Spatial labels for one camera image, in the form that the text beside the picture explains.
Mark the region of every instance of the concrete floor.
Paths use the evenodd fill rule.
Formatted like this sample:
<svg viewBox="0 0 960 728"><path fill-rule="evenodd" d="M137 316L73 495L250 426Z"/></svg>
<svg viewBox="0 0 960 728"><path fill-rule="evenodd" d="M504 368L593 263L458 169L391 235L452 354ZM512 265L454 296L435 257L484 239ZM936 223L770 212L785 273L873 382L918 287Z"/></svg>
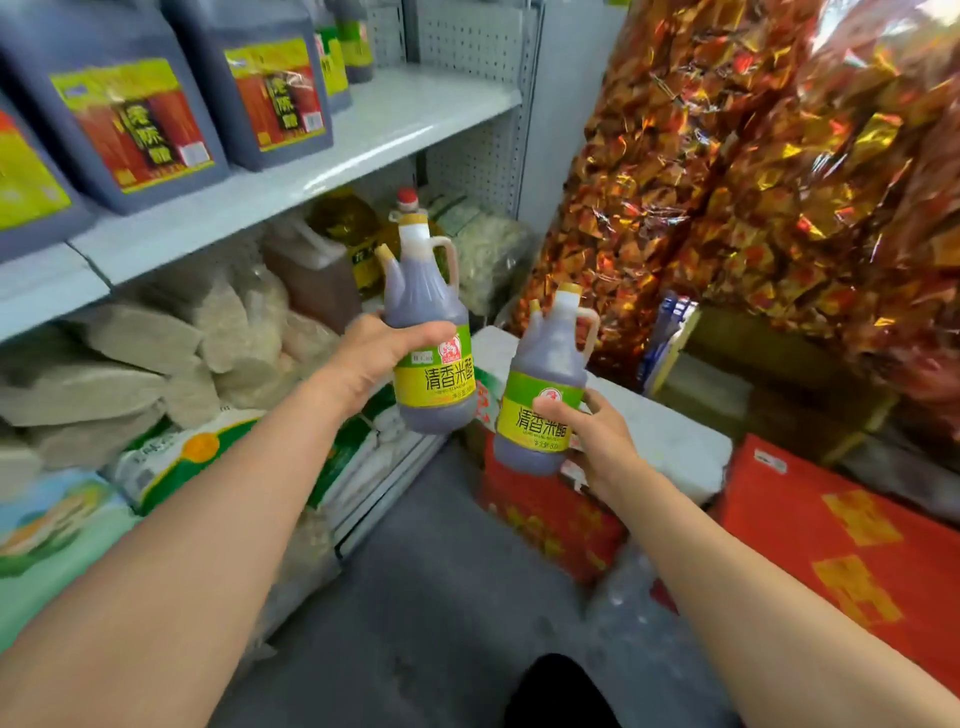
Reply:
<svg viewBox="0 0 960 728"><path fill-rule="evenodd" d="M584 666L625 728L737 724L686 625L646 595L645 560L588 601L473 502L479 478L447 445L211 725L490 728L545 652Z"/></svg>

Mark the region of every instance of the vinegar bottle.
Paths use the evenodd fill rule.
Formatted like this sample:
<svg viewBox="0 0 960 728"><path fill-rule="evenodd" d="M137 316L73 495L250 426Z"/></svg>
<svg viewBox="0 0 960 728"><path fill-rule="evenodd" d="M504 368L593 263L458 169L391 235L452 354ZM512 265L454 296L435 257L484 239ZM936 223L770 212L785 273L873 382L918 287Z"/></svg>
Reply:
<svg viewBox="0 0 960 728"><path fill-rule="evenodd" d="M552 475L566 459L569 428L536 414L533 400L548 397L563 400L574 409L580 406L587 385L587 362L600 328L597 312L579 307L582 292L579 285L562 283L539 330L531 331L535 326L531 316L530 327L520 344L530 341L517 346L510 363L496 420L493 456L518 473ZM582 352L577 351L578 319L590 320L587 345Z"/></svg>

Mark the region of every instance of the bottle cap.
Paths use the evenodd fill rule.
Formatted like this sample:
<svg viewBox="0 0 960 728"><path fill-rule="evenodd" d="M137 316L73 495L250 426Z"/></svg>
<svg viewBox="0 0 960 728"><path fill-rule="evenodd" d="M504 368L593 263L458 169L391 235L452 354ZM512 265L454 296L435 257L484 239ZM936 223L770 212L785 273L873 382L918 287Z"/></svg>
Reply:
<svg viewBox="0 0 960 728"><path fill-rule="evenodd" d="M396 201L403 205L417 205L420 200L417 197L417 190L410 187L401 187L396 191Z"/></svg>

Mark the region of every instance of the pegboard panel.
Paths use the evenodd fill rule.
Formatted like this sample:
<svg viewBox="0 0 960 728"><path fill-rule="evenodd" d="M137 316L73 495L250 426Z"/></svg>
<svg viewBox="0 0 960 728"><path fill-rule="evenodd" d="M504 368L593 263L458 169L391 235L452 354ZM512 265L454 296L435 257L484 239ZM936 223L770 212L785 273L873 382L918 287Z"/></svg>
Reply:
<svg viewBox="0 0 960 728"><path fill-rule="evenodd" d="M499 5L418 0L420 62L518 85L523 11Z"/></svg>
<svg viewBox="0 0 960 728"><path fill-rule="evenodd" d="M465 192L496 212L516 217L540 11L419 0L418 21L423 63L515 85L523 97L518 109L427 150L427 181L432 188Z"/></svg>
<svg viewBox="0 0 960 728"><path fill-rule="evenodd" d="M369 15L367 27L376 67L389 68L405 63L407 53L402 8L395 5L370 8Z"/></svg>

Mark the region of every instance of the plastic wrap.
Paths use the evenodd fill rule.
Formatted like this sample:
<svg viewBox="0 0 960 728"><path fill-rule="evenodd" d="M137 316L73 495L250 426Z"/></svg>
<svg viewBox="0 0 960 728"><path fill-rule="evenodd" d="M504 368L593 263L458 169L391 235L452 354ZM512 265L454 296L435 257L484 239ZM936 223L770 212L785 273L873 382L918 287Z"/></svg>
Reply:
<svg viewBox="0 0 960 728"><path fill-rule="evenodd" d="M848 353L960 440L960 103L927 136L903 202L872 249Z"/></svg>
<svg viewBox="0 0 960 728"><path fill-rule="evenodd" d="M850 4L828 2L796 88L736 154L665 288L842 334L960 67L955 5Z"/></svg>
<svg viewBox="0 0 960 728"><path fill-rule="evenodd" d="M431 201L428 213L442 231L436 234L448 235L457 249L460 300L471 313L492 316L498 294L530 255L530 229L487 212L466 197L442 195Z"/></svg>
<svg viewBox="0 0 960 728"><path fill-rule="evenodd" d="M660 276L718 160L791 82L820 0L641 0L613 49L587 144L515 314L579 283L601 315L591 369L633 378Z"/></svg>

